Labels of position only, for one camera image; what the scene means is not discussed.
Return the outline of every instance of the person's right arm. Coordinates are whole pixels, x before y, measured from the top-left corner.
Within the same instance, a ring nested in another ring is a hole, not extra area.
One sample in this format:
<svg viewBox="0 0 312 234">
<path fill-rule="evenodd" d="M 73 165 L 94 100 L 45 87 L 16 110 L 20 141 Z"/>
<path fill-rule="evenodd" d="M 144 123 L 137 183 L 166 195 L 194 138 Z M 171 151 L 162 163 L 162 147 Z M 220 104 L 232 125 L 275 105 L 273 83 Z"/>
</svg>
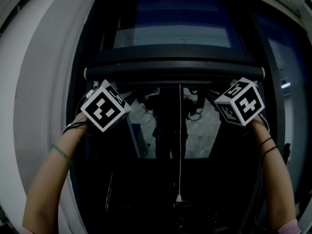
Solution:
<svg viewBox="0 0 312 234">
<path fill-rule="evenodd" d="M 250 125 L 258 146 L 271 137 L 259 116 L 252 120 Z M 276 144 L 272 139 L 266 141 L 260 147 L 260 159 L 274 146 Z M 277 148 L 264 156 L 262 166 L 267 192 L 269 231 L 274 232 L 296 219 L 293 187 L 284 160 Z"/>
</svg>

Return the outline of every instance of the floor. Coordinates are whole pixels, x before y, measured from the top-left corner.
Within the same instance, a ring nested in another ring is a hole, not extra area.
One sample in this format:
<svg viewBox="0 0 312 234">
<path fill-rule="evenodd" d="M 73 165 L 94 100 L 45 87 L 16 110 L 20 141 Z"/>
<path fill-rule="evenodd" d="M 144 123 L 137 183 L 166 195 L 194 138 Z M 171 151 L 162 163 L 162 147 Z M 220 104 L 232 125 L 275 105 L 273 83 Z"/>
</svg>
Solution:
<svg viewBox="0 0 312 234">
<path fill-rule="evenodd" d="M 184 89 L 185 95 L 191 95 L 188 89 Z M 156 121 L 151 114 L 145 113 L 145 109 L 140 106 L 137 100 L 131 105 L 133 111 L 130 113 L 131 123 L 141 124 L 141 130 L 147 146 L 147 155 L 145 158 L 156 158 L 155 155 L 155 138 L 152 137 Z M 205 106 L 201 113 L 201 119 L 197 121 L 186 121 L 188 139 L 186 141 L 185 158 L 207 158 L 214 144 L 221 121 L 219 113 L 214 107 L 205 100 Z"/>
</svg>

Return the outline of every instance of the green bracelet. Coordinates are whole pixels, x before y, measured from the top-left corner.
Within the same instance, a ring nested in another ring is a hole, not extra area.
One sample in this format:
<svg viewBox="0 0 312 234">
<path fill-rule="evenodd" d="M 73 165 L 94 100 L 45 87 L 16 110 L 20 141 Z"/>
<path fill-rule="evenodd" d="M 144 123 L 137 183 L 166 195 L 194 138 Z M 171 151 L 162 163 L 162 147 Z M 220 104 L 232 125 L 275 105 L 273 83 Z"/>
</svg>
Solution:
<svg viewBox="0 0 312 234">
<path fill-rule="evenodd" d="M 55 144 L 52 145 L 52 149 L 55 149 L 57 150 L 68 162 L 69 164 L 69 167 L 72 166 L 73 162 L 71 161 L 71 159 L 65 154 L 62 152 L 62 150 L 60 148 L 58 148 Z"/>
</svg>

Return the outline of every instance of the pink sleeve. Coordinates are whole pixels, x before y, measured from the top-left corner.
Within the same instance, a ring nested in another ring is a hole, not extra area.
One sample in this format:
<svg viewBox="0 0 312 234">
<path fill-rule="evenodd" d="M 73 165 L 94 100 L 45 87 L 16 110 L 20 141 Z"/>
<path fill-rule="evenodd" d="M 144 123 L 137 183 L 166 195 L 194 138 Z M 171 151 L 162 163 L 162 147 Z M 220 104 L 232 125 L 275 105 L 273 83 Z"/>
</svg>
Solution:
<svg viewBox="0 0 312 234">
<path fill-rule="evenodd" d="M 21 227 L 20 234 L 33 234 L 31 231 L 25 229 L 24 227 Z"/>
<path fill-rule="evenodd" d="M 277 232 L 278 234 L 300 234 L 301 229 L 298 226 L 297 219 L 294 219 L 279 228 Z"/>
</svg>

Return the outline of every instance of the white cube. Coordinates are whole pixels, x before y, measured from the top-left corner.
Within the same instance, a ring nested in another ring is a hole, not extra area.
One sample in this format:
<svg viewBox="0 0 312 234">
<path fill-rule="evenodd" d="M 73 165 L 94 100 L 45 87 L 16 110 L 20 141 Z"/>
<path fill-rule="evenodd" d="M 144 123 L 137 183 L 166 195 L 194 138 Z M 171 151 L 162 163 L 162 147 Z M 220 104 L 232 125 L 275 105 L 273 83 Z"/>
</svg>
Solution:
<svg viewBox="0 0 312 234">
<path fill-rule="evenodd" d="M 246 126 L 263 109 L 264 104 L 255 84 L 240 79 L 214 101 L 228 123 Z"/>
<path fill-rule="evenodd" d="M 81 110 L 102 131 L 116 125 L 132 111 L 107 80 L 88 98 Z"/>
</svg>

